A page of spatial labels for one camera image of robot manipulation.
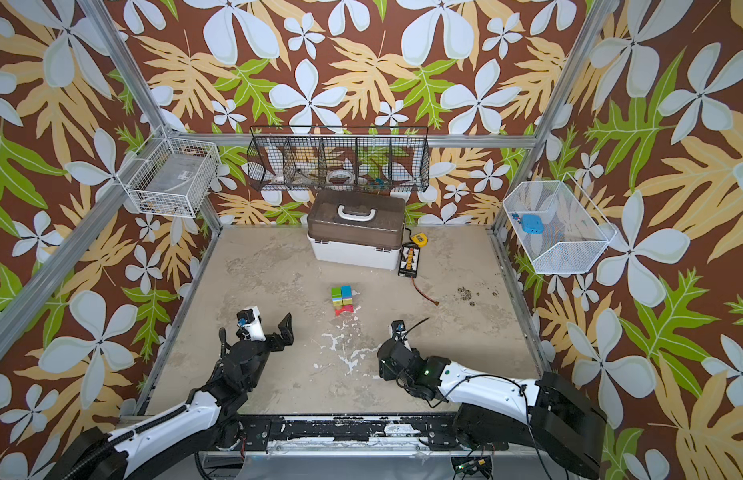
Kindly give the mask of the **red wood block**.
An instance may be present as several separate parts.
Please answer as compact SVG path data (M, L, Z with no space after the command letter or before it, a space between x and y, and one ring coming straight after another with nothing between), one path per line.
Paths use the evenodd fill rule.
M355 313L355 306L353 306L353 305L345 305L345 306L342 306L341 308L335 310L335 316L342 315L343 313L351 313L351 314L352 313Z

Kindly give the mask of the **black battery pack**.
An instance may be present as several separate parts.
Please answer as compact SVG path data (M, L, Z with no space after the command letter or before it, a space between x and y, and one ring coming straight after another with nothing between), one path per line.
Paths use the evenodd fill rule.
M401 277L417 278L417 274L419 273L419 256L421 256L421 248L419 246L415 244L404 245L401 248L401 256L399 256L397 274Z

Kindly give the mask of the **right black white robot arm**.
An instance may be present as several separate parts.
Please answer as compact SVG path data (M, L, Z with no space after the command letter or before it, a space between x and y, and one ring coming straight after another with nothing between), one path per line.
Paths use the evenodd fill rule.
M401 336L377 350L379 372L431 407L459 406L453 430L469 447L517 444L547 453L587 479L601 473L607 414L559 374L513 379L469 369L445 357L421 357Z

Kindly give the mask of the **blue object in basket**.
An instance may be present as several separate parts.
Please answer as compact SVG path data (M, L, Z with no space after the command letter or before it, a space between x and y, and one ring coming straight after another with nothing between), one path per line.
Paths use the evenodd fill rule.
M541 235L545 231L545 224L539 215L525 214L521 218L521 229L527 234Z

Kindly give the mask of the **brown lid storage box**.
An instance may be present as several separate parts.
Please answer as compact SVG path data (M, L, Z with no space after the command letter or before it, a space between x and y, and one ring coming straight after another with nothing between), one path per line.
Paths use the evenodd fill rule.
M395 270L403 246L405 201L387 195L322 190L307 224L317 260Z

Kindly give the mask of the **yellow connector plug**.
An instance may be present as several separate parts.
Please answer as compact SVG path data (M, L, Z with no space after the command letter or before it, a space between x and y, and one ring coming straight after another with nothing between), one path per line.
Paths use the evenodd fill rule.
M427 235L425 235L425 233L423 232L413 234L411 236L411 242L413 242L413 244L417 245L417 247L419 248L425 248L425 246L427 246L427 244L429 243L429 237L427 237Z

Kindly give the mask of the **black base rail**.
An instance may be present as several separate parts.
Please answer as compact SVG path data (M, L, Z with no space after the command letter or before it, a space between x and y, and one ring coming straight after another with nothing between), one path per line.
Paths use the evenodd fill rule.
M457 413L453 411L379 415L240 414L220 433L213 433L202 448L210 451L242 448L246 453L271 453L279 442L318 443L322 440L332 447L342 443L384 446L403 440L429 451L509 449L507 441L481 444L457 430Z

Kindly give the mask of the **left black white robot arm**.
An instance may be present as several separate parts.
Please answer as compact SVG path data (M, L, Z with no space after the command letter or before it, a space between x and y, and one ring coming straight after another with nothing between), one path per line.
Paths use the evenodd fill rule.
M237 314L237 341L219 329L220 355L208 381L188 399L111 432L93 427L71 443L49 479L153 479L184 458L236 444L239 409L259 384L270 354L294 344L293 317L265 334L256 306Z

